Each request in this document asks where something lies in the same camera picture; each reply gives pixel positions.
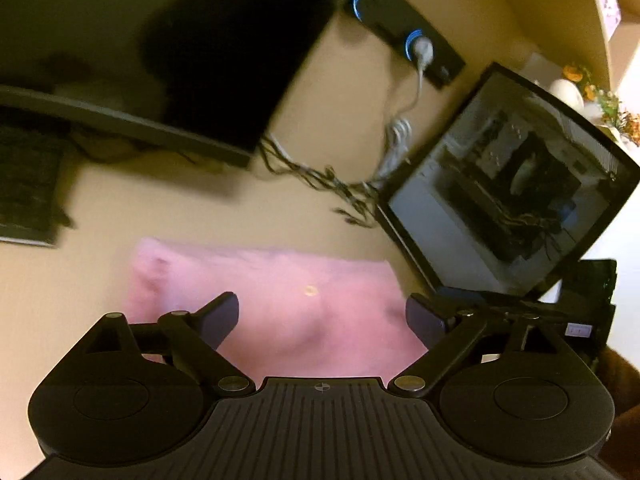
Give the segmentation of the pink knitted garment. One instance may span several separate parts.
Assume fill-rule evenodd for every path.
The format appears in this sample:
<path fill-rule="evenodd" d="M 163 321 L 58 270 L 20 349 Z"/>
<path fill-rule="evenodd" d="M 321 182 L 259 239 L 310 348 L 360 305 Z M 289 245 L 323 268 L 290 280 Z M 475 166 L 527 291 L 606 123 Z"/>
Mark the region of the pink knitted garment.
<path fill-rule="evenodd" d="M 406 321 L 386 261 L 283 250 L 204 248 L 146 238 L 132 260 L 124 310 L 154 322 L 223 292 L 239 321 L 218 351 L 260 384 L 267 376 L 379 377 L 389 382 L 427 348 Z"/>

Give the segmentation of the computer case with glass panel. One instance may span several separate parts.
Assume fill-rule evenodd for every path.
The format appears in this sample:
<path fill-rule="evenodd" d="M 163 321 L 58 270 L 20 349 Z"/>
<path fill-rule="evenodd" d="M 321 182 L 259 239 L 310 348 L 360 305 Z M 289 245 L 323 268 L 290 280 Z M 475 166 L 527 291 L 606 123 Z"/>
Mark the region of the computer case with glass panel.
<path fill-rule="evenodd" d="M 429 288 L 534 298 L 638 182 L 638 164 L 588 119 L 492 64 L 384 186 L 378 218 Z"/>

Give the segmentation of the white vase with flowers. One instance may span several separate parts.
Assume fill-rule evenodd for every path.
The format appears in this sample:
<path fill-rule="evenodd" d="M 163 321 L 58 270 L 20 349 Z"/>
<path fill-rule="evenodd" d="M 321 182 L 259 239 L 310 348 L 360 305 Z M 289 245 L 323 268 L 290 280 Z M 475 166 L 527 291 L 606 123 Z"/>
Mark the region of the white vase with flowers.
<path fill-rule="evenodd" d="M 639 114 L 626 107 L 615 92 L 598 86 L 585 65 L 565 65 L 548 91 L 612 139 L 639 145 Z"/>

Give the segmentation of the black keyboard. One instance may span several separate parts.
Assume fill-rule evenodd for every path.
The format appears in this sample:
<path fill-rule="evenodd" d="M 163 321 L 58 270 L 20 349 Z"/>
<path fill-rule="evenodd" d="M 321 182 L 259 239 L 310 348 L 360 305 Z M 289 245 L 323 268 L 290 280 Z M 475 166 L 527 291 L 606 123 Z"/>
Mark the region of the black keyboard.
<path fill-rule="evenodd" d="M 65 154 L 62 136 L 1 127 L 1 239 L 52 247 L 58 230 L 58 177 Z"/>

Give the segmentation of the black computer monitor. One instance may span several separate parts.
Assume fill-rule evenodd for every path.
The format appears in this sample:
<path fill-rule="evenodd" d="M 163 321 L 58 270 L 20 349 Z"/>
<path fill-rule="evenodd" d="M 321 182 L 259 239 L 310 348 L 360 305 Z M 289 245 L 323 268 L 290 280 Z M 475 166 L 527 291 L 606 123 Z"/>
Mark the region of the black computer monitor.
<path fill-rule="evenodd" d="M 244 167 L 347 0 L 1 0 L 1 108 Z"/>

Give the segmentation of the black power strip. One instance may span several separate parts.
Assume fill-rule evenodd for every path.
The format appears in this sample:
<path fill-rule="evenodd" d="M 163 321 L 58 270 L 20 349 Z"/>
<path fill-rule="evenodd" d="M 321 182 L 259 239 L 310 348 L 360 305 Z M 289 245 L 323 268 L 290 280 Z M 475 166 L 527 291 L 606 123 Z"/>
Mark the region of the black power strip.
<path fill-rule="evenodd" d="M 462 72 L 463 58 L 408 0 L 348 0 L 344 9 L 410 63 L 416 62 L 416 40 L 430 40 L 433 61 L 424 76 L 435 88 L 448 86 Z"/>

